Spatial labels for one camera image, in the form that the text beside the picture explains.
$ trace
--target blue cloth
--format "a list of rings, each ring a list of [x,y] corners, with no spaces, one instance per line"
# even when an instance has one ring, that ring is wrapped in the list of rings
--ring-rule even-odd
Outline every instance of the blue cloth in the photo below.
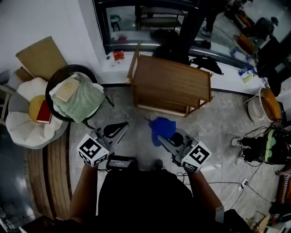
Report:
[[[160,116],[151,121],[149,126],[152,130],[151,140],[156,147],[161,145],[161,142],[157,137],[158,135],[164,137],[165,139],[170,139],[176,132],[176,122]]]

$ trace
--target electrical outlet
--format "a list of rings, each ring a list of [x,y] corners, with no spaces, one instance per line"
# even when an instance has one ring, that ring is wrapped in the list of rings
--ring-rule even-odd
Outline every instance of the electrical outlet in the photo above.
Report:
[[[241,185],[238,187],[238,190],[241,190],[245,185],[247,185],[247,179],[244,179],[244,180],[241,182]]]

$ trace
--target white wall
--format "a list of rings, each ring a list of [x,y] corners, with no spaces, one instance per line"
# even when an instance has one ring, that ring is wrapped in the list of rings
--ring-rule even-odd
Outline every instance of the white wall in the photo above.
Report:
[[[78,0],[3,0],[0,72],[19,68],[21,63],[15,54],[47,36],[52,36],[68,64],[84,65],[96,75],[102,74],[97,47],[91,43]]]
[[[291,11],[278,0],[254,0],[247,1],[245,12],[255,23],[261,17],[276,17],[279,21],[275,26],[274,36],[281,42],[291,30]]]

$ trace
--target round yellow pillow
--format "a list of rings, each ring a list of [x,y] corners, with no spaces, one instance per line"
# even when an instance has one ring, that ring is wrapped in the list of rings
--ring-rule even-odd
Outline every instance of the round yellow pillow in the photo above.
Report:
[[[45,96],[36,96],[29,103],[29,116],[31,119],[36,122],[38,112],[40,111],[40,107],[42,102],[45,100]]]

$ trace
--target white marker cube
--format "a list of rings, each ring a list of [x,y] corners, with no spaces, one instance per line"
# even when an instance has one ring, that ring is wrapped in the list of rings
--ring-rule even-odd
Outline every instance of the white marker cube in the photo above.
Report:
[[[86,134],[77,146],[79,156],[91,167],[95,167],[108,159],[109,151],[101,146],[94,138]]]
[[[182,159],[181,165],[193,172],[199,172],[202,165],[210,158],[211,151],[203,144],[198,144]]]

